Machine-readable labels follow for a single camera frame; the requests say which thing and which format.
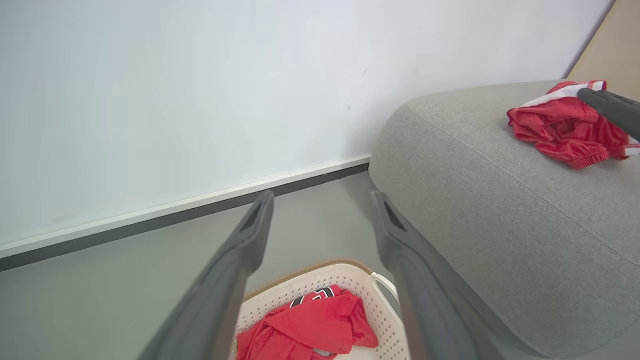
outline white wall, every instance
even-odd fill
[[[4,0],[0,244],[369,154],[403,101],[560,78],[607,0]]]

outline sofa seam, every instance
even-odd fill
[[[506,170],[504,170],[502,167],[500,167],[498,164],[492,162],[491,160],[485,158],[482,154],[480,154],[479,152],[477,152],[476,150],[470,148],[467,144],[463,143],[462,141],[460,141],[459,139],[457,139],[456,137],[454,137],[453,135],[449,134],[447,131],[444,131],[443,129],[440,129],[438,126],[434,125],[432,122],[429,122],[428,120],[426,120],[424,117],[421,117],[420,115],[418,115],[413,109],[411,109],[409,106],[405,105],[405,107],[410,110],[415,116],[417,116],[418,118],[422,119],[423,121],[427,122],[429,125],[435,127],[436,129],[438,129],[439,131],[441,131],[442,133],[446,134],[449,138],[452,138],[453,140],[456,140],[458,143],[462,144],[462,146],[466,147],[467,149],[471,150],[474,154],[480,156],[482,159],[484,159],[485,161],[487,161],[488,163],[490,163],[491,165],[493,165],[494,167],[498,168],[503,174],[507,175],[509,178],[511,178],[515,183],[517,183],[519,186],[527,189],[531,194],[533,194],[535,197],[539,198],[540,200],[542,200],[545,204],[549,205],[551,208],[553,208],[554,210],[556,210],[558,213],[562,214],[562,216],[564,216],[565,218],[567,218],[568,220],[570,220],[573,224],[575,224],[582,232],[586,233],[587,235],[589,235],[589,237],[592,240],[595,240],[597,243],[599,243],[600,245],[604,246],[605,248],[607,248],[612,254],[614,254],[615,256],[621,258],[622,260],[626,261],[627,263],[630,263],[633,267],[635,268],[640,268],[640,265],[636,264],[635,262],[627,259],[624,255],[620,254],[618,251],[612,249],[610,246],[608,246],[607,244],[605,244],[604,242],[602,242],[597,236],[595,236],[594,234],[592,234],[590,231],[588,231],[587,229],[585,229],[582,225],[580,225],[576,220],[574,220],[572,217],[570,217],[569,215],[567,215],[566,213],[564,213],[564,211],[558,209],[557,207],[555,207],[553,204],[551,204],[547,199],[543,198],[542,196],[538,195],[538,193],[536,193],[535,191],[533,191],[532,189],[530,189],[528,186],[524,185],[520,180],[516,179],[515,177],[513,177],[511,174],[509,174]]]
[[[472,151],[474,154],[480,156],[480,158],[484,159],[487,163],[493,165],[494,167],[498,168],[502,173],[504,173],[505,175],[507,175],[515,184],[517,184],[518,186],[525,188],[526,190],[529,191],[529,193],[531,193],[532,195],[534,195],[536,198],[538,198],[539,200],[542,200],[544,203],[546,203],[548,206],[550,206],[552,209],[554,209],[555,211],[557,211],[559,214],[561,214],[562,216],[564,216],[565,218],[569,219],[572,223],[575,224],[575,226],[577,226],[582,232],[586,233],[587,235],[589,235],[590,238],[592,238],[593,240],[595,240],[597,243],[599,243],[600,245],[604,246],[606,249],[609,250],[609,252],[611,252],[612,254],[614,254],[617,258],[620,258],[622,260],[624,260],[627,263],[630,263],[634,268],[640,268],[640,266],[636,265],[635,263],[633,263],[632,261],[630,261],[629,259],[625,258],[624,256],[622,256],[621,254],[618,254],[618,252],[616,252],[615,250],[611,249],[608,245],[604,244],[602,241],[600,241],[595,235],[591,234],[589,231],[587,231],[585,228],[583,228],[580,224],[578,224],[574,219],[572,219],[571,217],[569,217],[567,214],[565,214],[563,211],[561,211],[560,209],[558,209],[557,207],[553,206],[551,203],[549,203],[549,201],[547,201],[546,199],[544,199],[542,196],[538,195],[536,192],[534,192],[533,190],[531,190],[529,187],[527,187],[526,185],[524,185],[522,182],[520,182],[518,179],[516,179],[515,177],[513,177],[511,174],[509,174],[508,172],[506,172],[502,167],[498,166],[497,164],[495,164],[494,162],[490,161],[489,159],[485,158],[482,154],[478,153],[476,150],[472,149],[471,147],[469,147],[467,144],[463,143],[462,141],[460,141],[459,139],[457,139],[456,137],[454,137],[453,135],[449,134],[447,131],[444,131],[443,129],[440,129],[438,126],[434,125],[433,123],[427,121],[424,117],[421,117],[420,115],[418,115],[413,109],[411,109],[407,104],[403,105],[407,110],[411,111],[416,117],[418,117],[419,119],[422,119],[424,122],[428,123],[430,126],[433,126],[435,129],[439,130],[441,133],[445,134],[446,136],[448,136],[449,138],[455,140],[456,142],[462,144],[462,146],[466,147],[468,150]],[[439,252],[442,253],[440,251],[440,249],[434,244],[431,243],[430,244]],[[465,281],[467,282],[467,284],[469,284],[469,286],[471,286],[472,289],[474,289],[472,283],[470,281],[467,280],[467,278],[465,276],[462,276],[462,274],[458,273],[458,275]],[[478,292],[476,292],[474,290],[474,292],[480,297],[480,299],[487,304],[487,306],[489,306],[489,303],[486,301],[485,297],[480,295]],[[531,348],[533,348],[535,351],[538,351],[540,354],[548,356],[551,359],[559,359],[556,356],[550,355],[547,351],[544,351],[540,348],[538,348],[536,345],[531,344],[529,341],[527,341],[518,331],[514,330],[513,328],[513,324],[511,324],[511,322],[507,322],[505,321],[505,316],[499,312],[496,311],[492,306],[489,306],[489,308],[498,316],[498,318],[504,323],[504,325],[510,330],[512,331],[516,336],[518,336],[525,344],[529,345]],[[623,334],[625,331],[627,331],[629,328],[631,328],[631,326],[637,324],[638,319],[640,318],[640,310],[636,311],[633,314],[633,320],[631,322],[629,322],[627,324],[627,326],[625,326],[624,328],[622,328],[620,331],[618,331],[615,335],[612,335],[610,338],[606,339],[603,343],[599,344],[598,346],[596,346],[595,348],[589,349],[585,352],[581,352],[579,354],[576,354],[574,356],[582,356],[584,354],[588,354],[590,352],[594,352],[600,348],[606,347],[608,344],[612,343],[615,339],[617,339],[618,337],[620,337],[621,334]]]

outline red garment in basket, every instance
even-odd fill
[[[606,90],[606,81],[564,81],[546,95],[507,112],[518,140],[580,169],[640,154],[640,144],[577,97],[581,88]]]
[[[337,285],[273,310],[237,340],[238,360],[329,360],[352,345],[378,346],[362,299]]]

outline beige panel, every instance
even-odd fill
[[[640,101],[640,0],[617,0],[568,76]]]

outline basket rim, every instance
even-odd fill
[[[300,275],[306,274],[308,272],[312,272],[314,270],[320,269],[320,268],[324,268],[326,266],[330,266],[330,265],[338,265],[338,264],[347,264],[347,265],[353,265],[359,269],[361,269],[362,271],[364,271],[365,273],[367,273],[367,275],[371,276],[371,274],[373,273],[373,270],[371,270],[367,265],[357,261],[357,260],[353,260],[353,259],[348,259],[348,258],[333,258],[333,259],[328,259],[328,260],[324,260],[324,261],[320,261],[319,263],[315,263],[313,265],[309,265],[306,266],[304,268],[301,268],[299,270],[296,270],[292,273],[289,273],[287,275],[283,275],[280,277],[277,277],[276,279],[273,279],[271,281],[265,282],[264,284],[256,287],[254,290],[249,291],[248,293],[244,294],[244,297],[242,299],[243,302],[246,302],[247,300],[251,300],[252,298],[260,295],[261,293],[264,293],[265,291],[278,286],[280,284],[282,284],[283,282],[287,282],[295,277],[298,277]]]

